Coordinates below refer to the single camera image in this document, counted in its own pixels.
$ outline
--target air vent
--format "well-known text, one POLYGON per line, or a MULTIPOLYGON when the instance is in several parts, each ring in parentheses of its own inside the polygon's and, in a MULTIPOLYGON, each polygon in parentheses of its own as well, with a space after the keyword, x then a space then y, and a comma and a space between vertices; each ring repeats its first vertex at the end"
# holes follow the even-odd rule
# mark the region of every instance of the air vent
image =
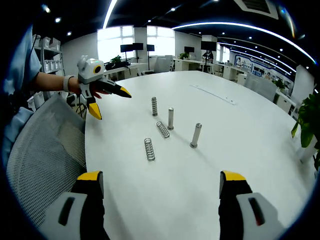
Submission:
POLYGON ((270 14, 266 0, 242 0, 248 9, 261 11, 270 14))
POLYGON ((276 6, 270 0, 234 0, 246 12, 262 14, 279 19, 276 6))

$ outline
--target window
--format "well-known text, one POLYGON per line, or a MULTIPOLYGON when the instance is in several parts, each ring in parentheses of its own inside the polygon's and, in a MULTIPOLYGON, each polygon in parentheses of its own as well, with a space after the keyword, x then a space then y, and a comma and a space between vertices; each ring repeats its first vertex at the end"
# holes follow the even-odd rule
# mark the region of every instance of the window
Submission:
POLYGON ((133 26, 115 26, 97 31, 98 57, 104 63, 120 55, 122 59, 134 58, 135 52, 128 51, 126 54, 120 52, 120 45, 132 44, 134 42, 133 26))
POLYGON ((215 60, 220 62, 220 44, 216 45, 216 57, 215 60))
POLYGON ((175 32, 171 28, 147 26, 147 44, 154 45, 150 56, 175 55, 175 32))
POLYGON ((227 47, 223 47, 223 55, 222 55, 222 62, 228 61, 230 58, 230 49, 227 47))

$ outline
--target hand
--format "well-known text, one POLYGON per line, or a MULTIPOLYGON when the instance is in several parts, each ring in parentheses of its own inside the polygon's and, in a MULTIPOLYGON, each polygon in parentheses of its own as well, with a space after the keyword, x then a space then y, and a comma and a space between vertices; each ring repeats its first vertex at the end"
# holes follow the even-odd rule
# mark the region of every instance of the hand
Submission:
MULTIPOLYGON (((76 77, 71 77, 69 79, 69 83, 68 83, 68 89, 70 92, 73 92, 75 94, 81 94, 81 89, 79 87, 79 81, 76 77)), ((93 96, 95 96, 98 99, 101 99, 101 96, 98 94, 108 94, 102 90, 97 89, 95 82, 90 83, 90 91, 93 94, 93 96)))
POLYGON ((98 93, 100 93, 100 94, 109 94, 109 93, 106 93, 103 90, 98 89, 95 81, 90 83, 90 92, 93 94, 93 96, 95 96, 98 99, 102 99, 102 97, 98 93))

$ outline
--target light blue shirt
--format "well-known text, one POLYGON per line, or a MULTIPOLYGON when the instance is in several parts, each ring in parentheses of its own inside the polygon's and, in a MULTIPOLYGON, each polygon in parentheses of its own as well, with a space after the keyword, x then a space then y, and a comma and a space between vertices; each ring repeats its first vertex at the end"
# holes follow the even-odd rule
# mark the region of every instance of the light blue shirt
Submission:
MULTIPOLYGON (((35 50, 33 49, 31 51, 32 45, 32 27, 30 27, 13 54, 7 77, 3 82, 3 91, 5 93, 13 94, 15 90, 20 90, 23 85, 29 83, 39 72, 41 64, 35 50)), ((20 107, 18 113, 13 116, 11 122, 5 126, 1 152, 5 168, 7 167, 11 149, 21 129, 32 114, 32 111, 20 107)))

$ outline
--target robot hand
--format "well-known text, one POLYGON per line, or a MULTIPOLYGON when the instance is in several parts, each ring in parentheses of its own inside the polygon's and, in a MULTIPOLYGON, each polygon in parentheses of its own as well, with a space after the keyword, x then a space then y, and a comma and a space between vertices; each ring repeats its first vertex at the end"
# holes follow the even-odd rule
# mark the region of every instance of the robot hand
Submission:
POLYGON ((87 106, 89 113, 101 120, 100 109, 93 96, 90 83, 94 82, 96 90, 107 94, 117 94, 121 97, 131 98, 130 93, 122 86, 104 76, 104 62, 101 60, 82 56, 78 64, 78 80, 80 82, 80 101, 87 106))

